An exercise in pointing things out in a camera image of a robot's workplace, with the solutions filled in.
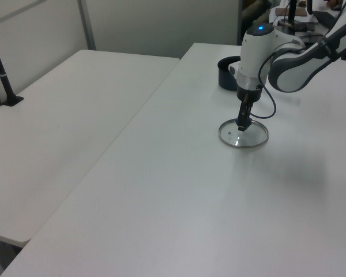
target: black pole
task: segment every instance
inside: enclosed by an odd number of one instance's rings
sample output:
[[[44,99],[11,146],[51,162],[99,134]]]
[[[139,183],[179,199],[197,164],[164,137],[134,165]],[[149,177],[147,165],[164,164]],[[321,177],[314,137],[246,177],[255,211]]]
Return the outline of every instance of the black pole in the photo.
[[[288,10],[288,23],[289,23],[289,26],[292,26],[292,27],[288,27],[288,29],[293,34],[295,34],[295,29],[293,27],[294,27],[297,4],[298,4],[297,0],[290,0],[289,10]]]
[[[2,85],[4,86],[6,92],[6,101],[3,102],[3,105],[13,107],[17,103],[23,100],[23,97],[17,96],[14,94],[12,90],[12,86],[10,85],[9,79],[7,78],[4,66],[0,59],[0,80]]]

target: white tabletop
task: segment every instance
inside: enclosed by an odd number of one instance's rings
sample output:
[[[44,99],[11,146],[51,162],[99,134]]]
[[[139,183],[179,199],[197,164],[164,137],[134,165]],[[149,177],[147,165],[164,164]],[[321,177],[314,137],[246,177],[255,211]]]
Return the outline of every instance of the white tabletop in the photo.
[[[216,64],[239,52],[194,44],[3,277],[346,276],[346,62],[273,92],[238,150]]]
[[[0,240],[33,237],[178,61],[80,51],[0,107]]]

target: white wall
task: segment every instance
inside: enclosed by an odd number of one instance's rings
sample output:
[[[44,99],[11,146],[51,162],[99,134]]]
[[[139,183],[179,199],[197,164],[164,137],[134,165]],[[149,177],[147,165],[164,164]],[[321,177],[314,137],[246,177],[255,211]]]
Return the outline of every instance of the white wall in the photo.
[[[81,49],[87,44],[77,0],[46,0],[0,23],[0,57],[14,93]]]
[[[240,0],[86,0],[97,50],[181,58],[194,42],[236,44]]]

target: black stand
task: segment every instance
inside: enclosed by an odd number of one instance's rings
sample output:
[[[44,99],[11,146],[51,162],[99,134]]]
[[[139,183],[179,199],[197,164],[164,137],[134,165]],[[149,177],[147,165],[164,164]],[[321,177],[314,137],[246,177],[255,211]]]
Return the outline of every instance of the black stand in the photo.
[[[290,0],[287,20],[278,21],[278,26],[288,27],[288,32],[295,35],[295,32],[306,32],[307,25],[295,20],[297,0]]]
[[[17,103],[23,100],[23,97],[20,97],[14,94],[12,90],[12,86],[10,85],[9,79],[7,78],[4,66],[2,65],[1,59],[0,59],[0,80],[6,92],[6,101],[2,103],[3,105],[13,107]]]

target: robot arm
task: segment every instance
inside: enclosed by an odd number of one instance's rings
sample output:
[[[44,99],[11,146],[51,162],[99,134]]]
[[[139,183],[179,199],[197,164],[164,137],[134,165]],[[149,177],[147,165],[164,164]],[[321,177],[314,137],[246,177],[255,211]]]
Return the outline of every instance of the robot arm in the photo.
[[[251,124],[250,111],[262,91],[259,77],[265,84],[269,75],[270,84],[279,91],[299,91],[319,71],[346,53],[346,7],[327,35],[300,54],[303,49],[304,44],[299,38],[284,34],[271,24],[247,30],[241,61],[231,65],[238,84],[237,96],[242,102],[237,122],[239,130],[245,131]],[[272,53],[275,59],[267,62],[259,72]]]

